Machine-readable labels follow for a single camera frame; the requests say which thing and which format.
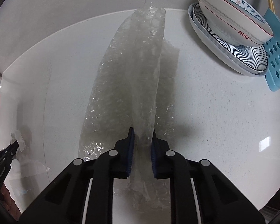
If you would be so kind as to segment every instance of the blue plastic basket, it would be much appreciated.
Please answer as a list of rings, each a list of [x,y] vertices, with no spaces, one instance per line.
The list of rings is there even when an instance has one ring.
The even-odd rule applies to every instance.
[[[265,78],[269,89],[275,92],[280,89],[280,19],[270,9],[267,9],[264,19],[274,33],[274,37],[264,44],[264,48],[269,62]]]

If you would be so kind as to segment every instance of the stack of dishes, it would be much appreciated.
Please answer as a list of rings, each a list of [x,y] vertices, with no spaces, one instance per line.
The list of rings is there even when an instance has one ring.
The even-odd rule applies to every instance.
[[[263,44],[272,38],[264,18],[244,0],[199,0],[189,7],[190,22],[205,45],[243,75],[266,74]]]

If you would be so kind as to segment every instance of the plastic bubble wrap sheet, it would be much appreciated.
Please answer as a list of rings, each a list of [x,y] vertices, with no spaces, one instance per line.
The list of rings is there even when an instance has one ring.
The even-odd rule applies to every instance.
[[[135,129],[130,183],[137,209],[141,203],[169,207],[169,181],[153,178],[150,147],[174,133],[174,77],[179,50],[163,40],[165,10],[137,9],[118,28],[94,82],[81,131],[79,157],[97,158]]]

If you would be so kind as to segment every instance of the white wall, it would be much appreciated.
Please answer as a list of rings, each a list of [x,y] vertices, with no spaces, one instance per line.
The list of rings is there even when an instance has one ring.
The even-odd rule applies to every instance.
[[[0,8],[0,73],[50,34],[81,20],[126,9],[145,1],[187,9],[196,0],[6,0]],[[262,15],[267,0],[246,0]],[[280,17],[280,0],[274,0]]]

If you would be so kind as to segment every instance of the white round table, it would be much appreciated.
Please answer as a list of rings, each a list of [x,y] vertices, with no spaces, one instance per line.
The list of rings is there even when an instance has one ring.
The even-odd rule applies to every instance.
[[[25,164],[6,180],[21,210],[78,155],[79,137],[98,65],[133,11],[94,17],[62,29],[22,54],[0,88],[0,150],[20,129]],[[187,11],[167,9],[164,38],[180,49],[174,150],[209,159],[258,208],[280,187],[280,90],[221,62],[192,29]],[[151,223],[130,200],[114,196],[114,223]]]

